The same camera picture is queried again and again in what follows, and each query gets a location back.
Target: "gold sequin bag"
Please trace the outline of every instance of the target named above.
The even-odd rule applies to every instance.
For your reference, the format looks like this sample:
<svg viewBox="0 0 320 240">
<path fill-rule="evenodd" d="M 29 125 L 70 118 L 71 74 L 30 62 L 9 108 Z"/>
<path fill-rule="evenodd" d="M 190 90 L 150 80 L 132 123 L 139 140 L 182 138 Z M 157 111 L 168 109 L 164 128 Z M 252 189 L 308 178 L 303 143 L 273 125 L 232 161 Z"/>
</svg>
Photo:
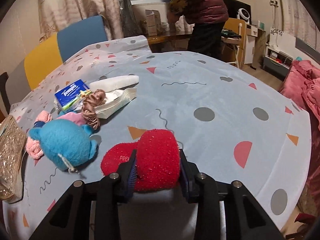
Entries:
<svg viewBox="0 0 320 240">
<path fill-rule="evenodd" d="M 27 136 L 12 115 L 0 124 L 0 199 L 9 203 L 22 198 L 22 154 Z"/>
</svg>

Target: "white fan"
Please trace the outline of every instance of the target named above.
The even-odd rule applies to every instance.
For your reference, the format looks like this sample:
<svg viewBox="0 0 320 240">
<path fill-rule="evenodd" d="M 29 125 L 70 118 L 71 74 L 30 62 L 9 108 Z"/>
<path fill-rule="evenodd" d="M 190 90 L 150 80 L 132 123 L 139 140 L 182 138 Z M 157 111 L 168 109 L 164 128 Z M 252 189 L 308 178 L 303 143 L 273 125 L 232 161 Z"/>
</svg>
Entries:
<svg viewBox="0 0 320 240">
<path fill-rule="evenodd" d="M 237 19 L 245 20 L 245 22 L 250 22 L 250 14 L 246 9 L 240 8 L 237 13 Z"/>
</svg>

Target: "camouflage sleeve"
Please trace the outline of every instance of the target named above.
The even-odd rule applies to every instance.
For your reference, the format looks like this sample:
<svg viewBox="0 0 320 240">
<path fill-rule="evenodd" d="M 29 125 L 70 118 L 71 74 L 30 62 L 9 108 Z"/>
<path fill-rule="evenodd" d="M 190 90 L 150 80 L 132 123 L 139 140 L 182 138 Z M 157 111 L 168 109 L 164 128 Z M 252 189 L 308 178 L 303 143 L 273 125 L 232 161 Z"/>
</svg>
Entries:
<svg viewBox="0 0 320 240">
<path fill-rule="evenodd" d="M 184 12 L 196 10 L 196 6 L 201 0 L 171 0 L 170 10 L 179 16 L 182 16 Z"/>
</svg>

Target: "pink bedding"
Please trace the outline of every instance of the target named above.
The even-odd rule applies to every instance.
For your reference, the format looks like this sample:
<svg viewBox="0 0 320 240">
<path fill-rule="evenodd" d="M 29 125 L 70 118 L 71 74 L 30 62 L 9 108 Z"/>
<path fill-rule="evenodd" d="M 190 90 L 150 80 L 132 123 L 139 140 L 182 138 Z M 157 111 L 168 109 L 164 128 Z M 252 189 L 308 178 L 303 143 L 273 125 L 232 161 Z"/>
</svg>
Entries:
<svg viewBox="0 0 320 240">
<path fill-rule="evenodd" d="M 279 92 L 309 112 L 312 147 L 306 186 L 320 214 L 320 69 L 309 60 L 293 61 Z"/>
</svg>

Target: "blue plush toy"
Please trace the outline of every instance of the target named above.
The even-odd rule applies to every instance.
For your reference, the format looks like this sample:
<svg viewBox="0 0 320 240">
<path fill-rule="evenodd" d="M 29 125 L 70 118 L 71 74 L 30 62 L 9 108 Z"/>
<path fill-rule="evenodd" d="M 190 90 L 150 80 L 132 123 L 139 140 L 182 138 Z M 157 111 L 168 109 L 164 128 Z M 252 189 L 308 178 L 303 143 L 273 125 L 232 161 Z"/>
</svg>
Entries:
<svg viewBox="0 0 320 240">
<path fill-rule="evenodd" d="M 73 167 L 94 157 L 98 144 L 95 140 L 90 140 L 91 134 L 92 128 L 89 125 L 78 126 L 65 119 L 52 120 L 42 128 L 32 128 L 29 131 L 33 140 L 40 141 L 44 155 L 62 171 L 68 167 L 61 156 Z"/>
</svg>

